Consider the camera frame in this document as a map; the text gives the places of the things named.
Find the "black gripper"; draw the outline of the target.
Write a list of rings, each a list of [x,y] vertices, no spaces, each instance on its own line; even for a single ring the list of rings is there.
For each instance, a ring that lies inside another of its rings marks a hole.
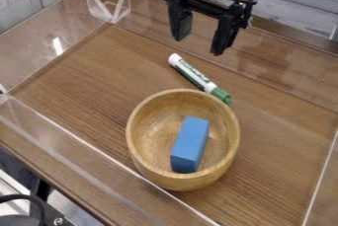
[[[218,56],[233,45],[241,29],[250,26],[258,0],[166,0],[171,36],[182,41],[191,33],[193,11],[218,20],[210,52]]]

